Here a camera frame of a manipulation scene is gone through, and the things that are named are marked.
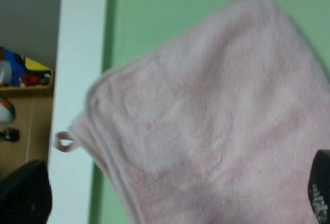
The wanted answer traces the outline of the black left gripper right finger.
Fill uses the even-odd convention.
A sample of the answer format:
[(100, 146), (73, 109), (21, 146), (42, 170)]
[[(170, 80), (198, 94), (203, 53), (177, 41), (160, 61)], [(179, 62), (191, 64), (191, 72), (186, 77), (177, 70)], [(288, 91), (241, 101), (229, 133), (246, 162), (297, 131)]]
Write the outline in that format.
[(329, 150), (319, 150), (313, 159), (308, 197), (319, 224), (329, 224)]

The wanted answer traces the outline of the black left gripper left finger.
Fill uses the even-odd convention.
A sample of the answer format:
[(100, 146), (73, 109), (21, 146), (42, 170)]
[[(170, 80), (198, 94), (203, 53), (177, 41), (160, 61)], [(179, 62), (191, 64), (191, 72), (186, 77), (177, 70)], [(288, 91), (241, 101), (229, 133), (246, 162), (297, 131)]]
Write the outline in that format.
[(52, 190), (45, 161), (29, 161), (1, 180), (1, 223), (47, 223)]

